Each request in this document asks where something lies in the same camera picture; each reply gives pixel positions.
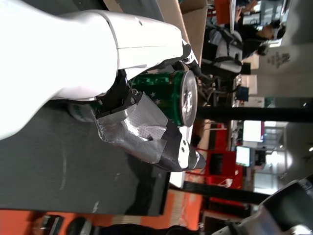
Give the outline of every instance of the black pole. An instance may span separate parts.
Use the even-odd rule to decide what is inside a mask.
[[[198,184],[188,181],[184,182],[183,188],[171,186],[171,189],[196,193],[207,197],[218,197],[226,200],[233,200],[237,202],[251,203],[256,205],[259,205],[261,202],[269,197],[269,195],[267,194],[257,192],[224,188],[221,186]]]
[[[221,122],[229,120],[313,122],[313,109],[199,107],[197,118]]]

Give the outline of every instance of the screen display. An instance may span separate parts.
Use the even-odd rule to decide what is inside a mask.
[[[250,148],[237,147],[236,163],[246,167],[250,166]]]
[[[244,121],[244,141],[263,142],[264,122]]]

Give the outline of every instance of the cardboard box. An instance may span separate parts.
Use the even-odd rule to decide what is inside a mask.
[[[201,63],[204,31],[206,24],[206,0],[156,0],[164,21],[181,30],[182,38],[189,42],[194,54]],[[104,0],[110,11],[123,12],[115,0]]]

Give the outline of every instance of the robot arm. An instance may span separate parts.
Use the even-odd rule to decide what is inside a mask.
[[[229,223],[213,235],[312,235],[313,175],[293,181],[260,204],[241,224]]]
[[[178,28],[100,10],[55,17],[19,0],[1,1],[0,22],[6,22],[0,24],[0,140],[20,131],[50,99],[98,100],[94,120],[103,141],[167,171],[204,167],[178,127],[127,82],[195,60]]]

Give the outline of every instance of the computer screen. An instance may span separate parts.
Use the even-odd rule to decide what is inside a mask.
[[[263,142],[264,122],[263,121],[244,121],[244,141]]]
[[[250,148],[237,146],[236,163],[246,167],[250,166]]]

